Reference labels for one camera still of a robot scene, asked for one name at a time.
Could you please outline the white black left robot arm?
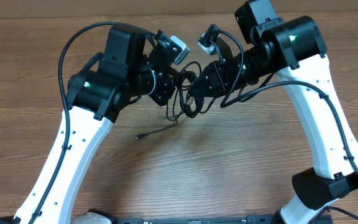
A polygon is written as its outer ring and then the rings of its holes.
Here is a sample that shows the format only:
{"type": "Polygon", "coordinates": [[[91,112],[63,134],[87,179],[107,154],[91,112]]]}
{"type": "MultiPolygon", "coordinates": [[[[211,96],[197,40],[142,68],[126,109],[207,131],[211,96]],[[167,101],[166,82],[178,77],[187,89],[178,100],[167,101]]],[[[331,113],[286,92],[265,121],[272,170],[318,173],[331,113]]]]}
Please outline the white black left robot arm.
{"type": "Polygon", "coordinates": [[[112,215],[97,209],[72,215],[80,185],[123,108],[143,96],[167,104],[177,82],[173,65],[189,51],[162,31],[110,22],[105,50],[68,83],[60,82],[62,120],[50,154],[24,203],[0,223],[114,223],[112,215]]]}

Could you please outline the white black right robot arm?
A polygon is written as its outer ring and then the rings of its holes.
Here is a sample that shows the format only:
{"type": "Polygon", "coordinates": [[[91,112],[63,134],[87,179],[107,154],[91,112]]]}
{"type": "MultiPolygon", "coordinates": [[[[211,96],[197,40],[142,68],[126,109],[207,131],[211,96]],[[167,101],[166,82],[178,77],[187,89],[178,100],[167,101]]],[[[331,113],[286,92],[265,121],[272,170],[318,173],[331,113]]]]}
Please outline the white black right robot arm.
{"type": "Polygon", "coordinates": [[[326,211],[358,189],[358,143],[334,89],[327,47],[309,16],[284,21],[270,1],[247,1],[236,12],[249,50],[231,53],[224,31],[211,25],[199,46],[218,55],[189,90],[195,98],[222,98],[221,106],[282,86],[310,144],[313,166],[292,177],[293,198],[273,215],[247,223],[331,223],[326,211]]]}

